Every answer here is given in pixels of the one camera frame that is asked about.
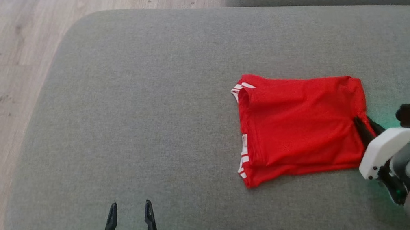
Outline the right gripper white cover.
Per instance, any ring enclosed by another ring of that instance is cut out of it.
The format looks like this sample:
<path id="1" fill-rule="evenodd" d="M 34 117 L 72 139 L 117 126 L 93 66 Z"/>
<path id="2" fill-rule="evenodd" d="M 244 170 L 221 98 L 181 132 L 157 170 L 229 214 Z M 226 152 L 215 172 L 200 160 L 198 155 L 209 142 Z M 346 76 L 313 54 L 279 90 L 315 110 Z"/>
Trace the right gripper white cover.
<path id="1" fill-rule="evenodd" d="M 384 184 L 394 204 L 404 204 L 409 180 L 402 176 L 410 161 L 410 128 L 385 129 L 370 117 L 366 121 L 358 116 L 353 120 L 366 148 L 359 171 L 364 179 Z"/>

